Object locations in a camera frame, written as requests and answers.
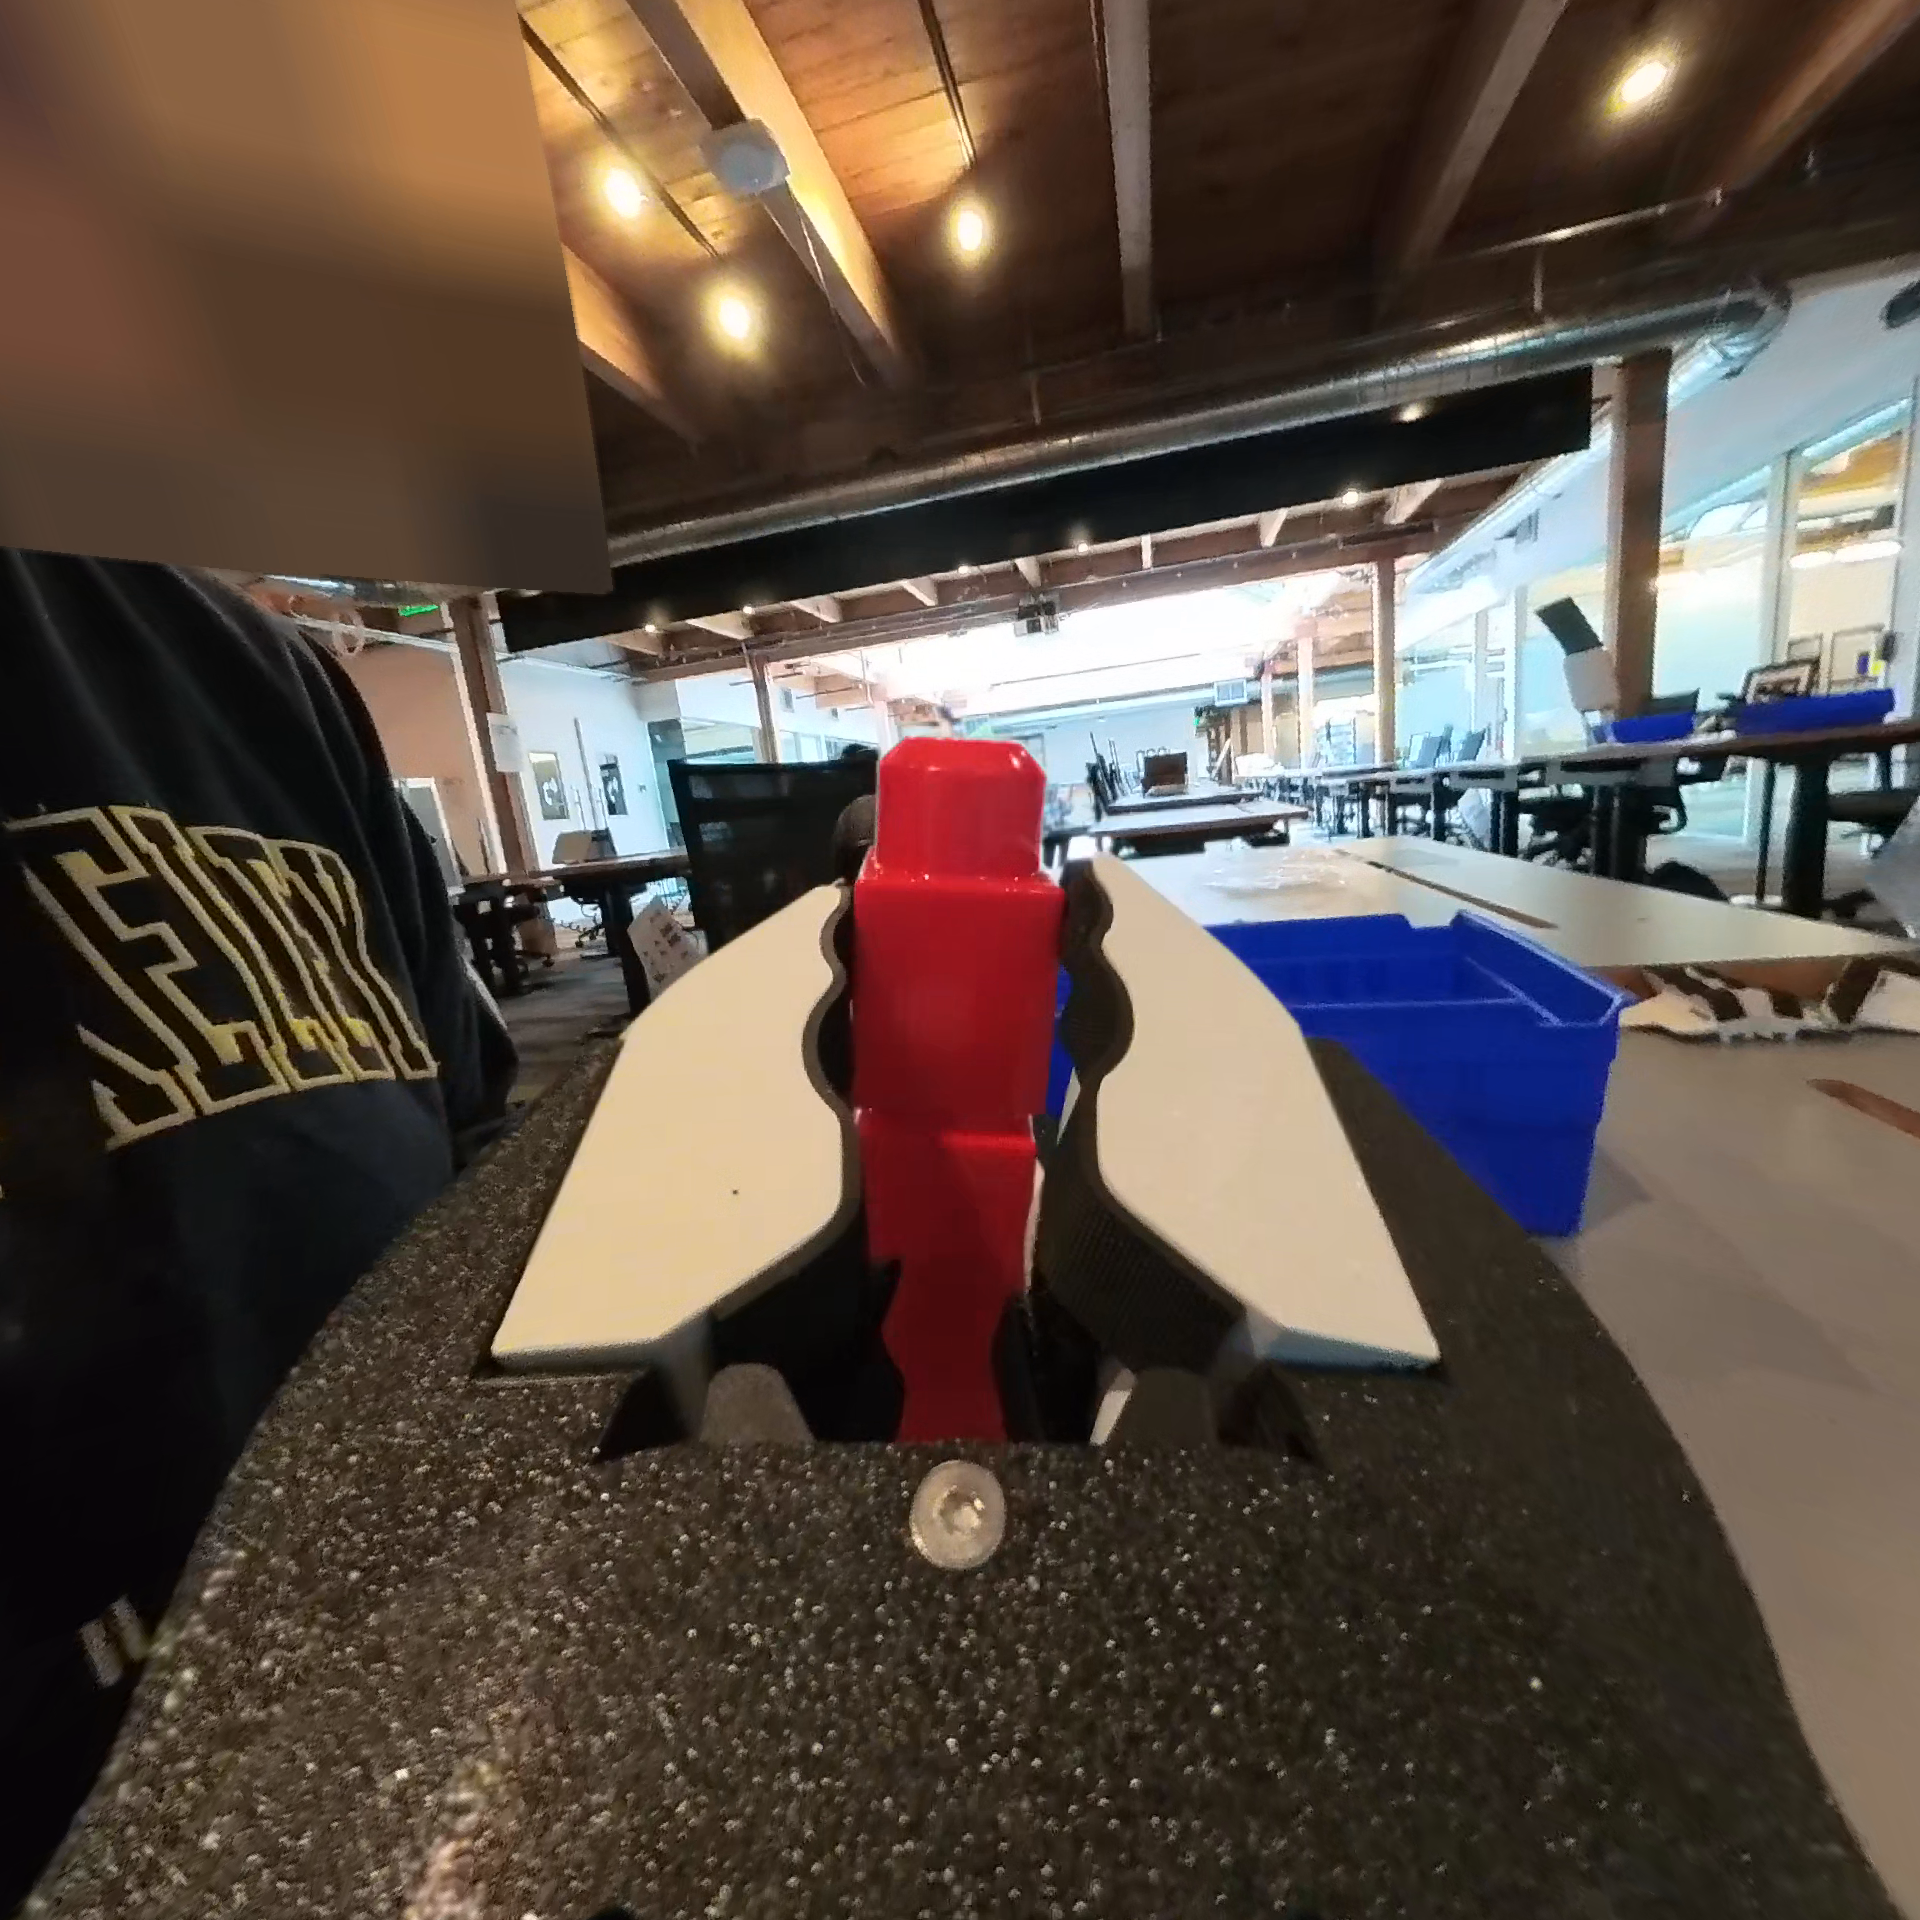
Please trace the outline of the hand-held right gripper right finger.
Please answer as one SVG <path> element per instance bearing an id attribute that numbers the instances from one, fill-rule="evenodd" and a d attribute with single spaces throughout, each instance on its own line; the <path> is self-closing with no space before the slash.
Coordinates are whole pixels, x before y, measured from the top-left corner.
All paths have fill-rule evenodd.
<path id="1" fill-rule="evenodd" d="M 1063 889 L 1069 1085 L 1031 1201 L 1031 1433 L 1304 1444 L 1444 1356 L 1296 1017 L 1114 854 Z"/>

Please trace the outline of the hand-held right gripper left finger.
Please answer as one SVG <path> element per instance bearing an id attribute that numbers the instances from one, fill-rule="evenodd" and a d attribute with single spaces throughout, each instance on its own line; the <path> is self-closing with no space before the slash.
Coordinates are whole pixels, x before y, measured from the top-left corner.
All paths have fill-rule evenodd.
<path id="1" fill-rule="evenodd" d="M 864 1388 L 878 1267 L 850 1103 L 852 887 L 819 885 L 668 987 L 616 1044 L 488 1341 L 508 1375 L 632 1375 L 680 1433 L 714 1379 Z"/>

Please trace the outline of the blue plastic bin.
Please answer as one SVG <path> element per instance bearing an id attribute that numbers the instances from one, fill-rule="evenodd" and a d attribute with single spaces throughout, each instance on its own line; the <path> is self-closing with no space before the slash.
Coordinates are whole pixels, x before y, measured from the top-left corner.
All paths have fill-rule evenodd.
<path id="1" fill-rule="evenodd" d="M 1587 1212 L 1626 996 L 1475 915 L 1221 924 L 1309 1039 L 1342 1044 L 1524 1230 Z"/>

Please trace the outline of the red mega block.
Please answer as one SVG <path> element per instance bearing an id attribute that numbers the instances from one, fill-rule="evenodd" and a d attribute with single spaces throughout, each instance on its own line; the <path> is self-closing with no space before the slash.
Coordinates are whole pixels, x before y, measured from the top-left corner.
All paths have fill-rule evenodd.
<path id="1" fill-rule="evenodd" d="M 852 894 L 860 1110 L 963 1133 L 1045 1112 L 1066 916 L 1045 798 L 1008 740 L 911 736 L 879 758 Z"/>
<path id="2" fill-rule="evenodd" d="M 864 1110 L 858 1139 L 870 1252 L 895 1267 L 879 1333 L 902 1385 L 895 1436 L 998 1443 L 995 1341 L 1027 1285 L 1034 1129 L 983 1133 Z"/>

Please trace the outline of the black mesh chair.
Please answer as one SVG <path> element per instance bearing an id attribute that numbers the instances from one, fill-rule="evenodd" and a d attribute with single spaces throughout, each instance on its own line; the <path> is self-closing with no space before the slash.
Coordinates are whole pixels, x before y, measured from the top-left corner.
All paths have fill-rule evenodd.
<path id="1" fill-rule="evenodd" d="M 842 815 L 876 800 L 878 771 L 879 751 L 858 743 L 816 761 L 669 761 L 690 915 L 708 953 L 843 875 Z"/>

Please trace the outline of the wooden table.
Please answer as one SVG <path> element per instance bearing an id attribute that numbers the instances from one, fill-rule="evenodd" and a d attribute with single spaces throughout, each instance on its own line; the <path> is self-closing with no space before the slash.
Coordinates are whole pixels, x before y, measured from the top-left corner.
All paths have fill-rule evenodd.
<path id="1" fill-rule="evenodd" d="M 1287 847 L 1304 807 L 1272 800 L 1111 812 L 1075 836 L 1118 857 L 1175 857 L 1218 845 Z"/>

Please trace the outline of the zebra striped cloth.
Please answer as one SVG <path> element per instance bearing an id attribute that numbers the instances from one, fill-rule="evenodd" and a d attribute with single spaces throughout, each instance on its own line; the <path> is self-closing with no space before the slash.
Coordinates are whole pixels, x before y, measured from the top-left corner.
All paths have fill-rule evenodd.
<path id="1" fill-rule="evenodd" d="M 1917 1036 L 1917 964 L 1910 958 L 1859 958 L 1811 973 L 1658 966 L 1618 1028 L 1686 1041 L 1796 1041 L 1853 1036 Z"/>

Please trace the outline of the person in dark sweatshirt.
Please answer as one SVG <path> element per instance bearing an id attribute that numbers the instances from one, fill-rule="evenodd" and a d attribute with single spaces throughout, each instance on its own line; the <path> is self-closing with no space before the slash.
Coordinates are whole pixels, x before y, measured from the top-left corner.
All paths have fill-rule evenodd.
<path id="1" fill-rule="evenodd" d="M 4 549 L 4 1910 L 311 1337 L 508 1117 L 511 1039 L 339 657 Z"/>

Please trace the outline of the dark wooden desk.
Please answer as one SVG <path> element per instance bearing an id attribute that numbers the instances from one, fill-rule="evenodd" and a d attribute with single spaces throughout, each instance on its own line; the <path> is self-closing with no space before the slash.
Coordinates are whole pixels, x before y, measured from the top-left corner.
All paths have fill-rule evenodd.
<path id="1" fill-rule="evenodd" d="M 1788 774 L 1790 807 L 1779 836 L 1771 899 L 1784 915 L 1820 921 L 1829 907 L 1829 836 L 1834 824 L 1870 827 L 1861 808 L 1879 813 L 1882 824 L 1898 824 L 1890 804 L 1915 803 L 1915 789 L 1894 789 L 1883 780 L 1870 789 L 1836 789 L 1838 761 L 1871 758 L 1877 774 L 1890 776 L 1893 761 L 1915 750 L 1912 716 L 1893 717 L 1875 710 L 1853 725 L 1781 729 L 1781 703 L 1756 708 L 1756 729 L 1680 736 L 1671 740 L 1620 740 L 1552 758 L 1549 783 L 1571 783 L 1591 795 L 1594 871 L 1610 879 L 1637 879 L 1643 871 L 1647 832 L 1628 815 L 1626 792 L 1668 789 L 1685 782 L 1685 771 L 1718 772 L 1733 761 L 1757 764 L 1771 774 Z"/>

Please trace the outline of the wooden support post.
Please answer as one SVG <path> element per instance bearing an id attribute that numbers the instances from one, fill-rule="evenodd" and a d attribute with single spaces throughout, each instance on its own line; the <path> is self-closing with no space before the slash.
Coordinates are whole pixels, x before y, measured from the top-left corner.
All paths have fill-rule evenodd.
<path id="1" fill-rule="evenodd" d="M 1626 357 L 1616 367 L 1606 455 L 1602 640 L 1613 661 L 1616 712 L 1651 699 L 1663 549 L 1663 475 L 1672 350 Z"/>

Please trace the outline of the silver ceiling duct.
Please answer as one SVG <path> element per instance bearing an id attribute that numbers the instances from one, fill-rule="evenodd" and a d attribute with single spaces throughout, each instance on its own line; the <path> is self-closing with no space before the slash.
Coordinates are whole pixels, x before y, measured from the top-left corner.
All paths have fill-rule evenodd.
<path id="1" fill-rule="evenodd" d="M 1524 377 L 1562 374 L 1658 348 L 1765 350 L 1791 313 L 1788 283 L 1728 286 L 1712 295 L 1620 307 L 1582 319 L 1536 319 L 1440 343 L 1402 358 L 1374 357 L 1335 374 L 1216 400 L 1182 413 L 1059 428 L 1037 439 L 974 447 L 936 462 L 894 463 L 798 494 L 714 507 L 648 523 L 608 542 L 616 566 L 720 544 L 779 536 L 838 519 L 870 519 L 1167 456 L 1262 433 L 1410 405 L 1487 393 Z"/>

